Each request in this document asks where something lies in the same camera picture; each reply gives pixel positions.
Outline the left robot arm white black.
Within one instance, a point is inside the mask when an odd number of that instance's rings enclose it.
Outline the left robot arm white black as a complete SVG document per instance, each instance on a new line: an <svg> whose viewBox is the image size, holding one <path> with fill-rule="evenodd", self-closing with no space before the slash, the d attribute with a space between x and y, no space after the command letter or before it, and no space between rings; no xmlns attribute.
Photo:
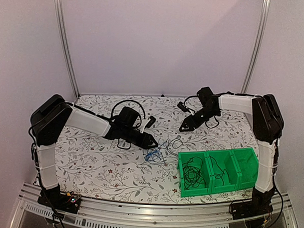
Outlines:
<svg viewBox="0 0 304 228"><path fill-rule="evenodd" d="M53 95L30 117L28 134L32 138L32 160L39 175L44 199L53 208L63 204L56 176L55 145L64 127L88 131L107 140L125 140L144 150L158 147L156 139L145 129L155 122L146 115L124 106L119 114L105 117Z"/></svg>

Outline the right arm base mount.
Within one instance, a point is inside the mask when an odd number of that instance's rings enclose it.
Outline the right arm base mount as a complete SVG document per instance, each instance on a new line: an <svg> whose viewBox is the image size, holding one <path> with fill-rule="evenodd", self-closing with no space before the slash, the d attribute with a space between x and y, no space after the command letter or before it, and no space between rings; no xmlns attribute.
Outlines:
<svg viewBox="0 0 304 228"><path fill-rule="evenodd" d="M255 206L251 200L234 200L230 203L228 211L232 215L233 220L244 219L246 228L271 228L282 216L284 199L282 196L280 196L280 199L280 211L274 221L272 221L273 206L271 203L254 210Z"/></svg>

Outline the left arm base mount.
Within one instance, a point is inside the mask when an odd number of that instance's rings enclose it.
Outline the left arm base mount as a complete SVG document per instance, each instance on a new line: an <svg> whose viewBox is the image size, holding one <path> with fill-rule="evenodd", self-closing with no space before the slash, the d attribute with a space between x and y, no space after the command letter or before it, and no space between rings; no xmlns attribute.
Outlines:
<svg viewBox="0 0 304 228"><path fill-rule="evenodd" d="M81 196L76 194L64 194L59 191L41 191L37 202L43 206L54 208L57 211L77 214L80 208Z"/></svg>

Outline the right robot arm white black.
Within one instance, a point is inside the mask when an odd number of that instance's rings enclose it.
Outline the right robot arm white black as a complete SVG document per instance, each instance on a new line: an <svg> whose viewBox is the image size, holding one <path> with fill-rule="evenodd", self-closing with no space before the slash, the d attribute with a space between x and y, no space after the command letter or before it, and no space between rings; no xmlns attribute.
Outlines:
<svg viewBox="0 0 304 228"><path fill-rule="evenodd" d="M202 108L190 112L184 118L179 131L192 132L211 117L221 115L222 110L231 110L249 114L252 117L252 129L259 147L258 178L252 191L252 200L245 204L232 204L235 211L248 211L257 216L270 208L272 196L276 190L274 176L278 169L279 140L282 136L284 121L273 94L264 96L245 93L213 93L209 87L198 90L196 95Z"/></svg>

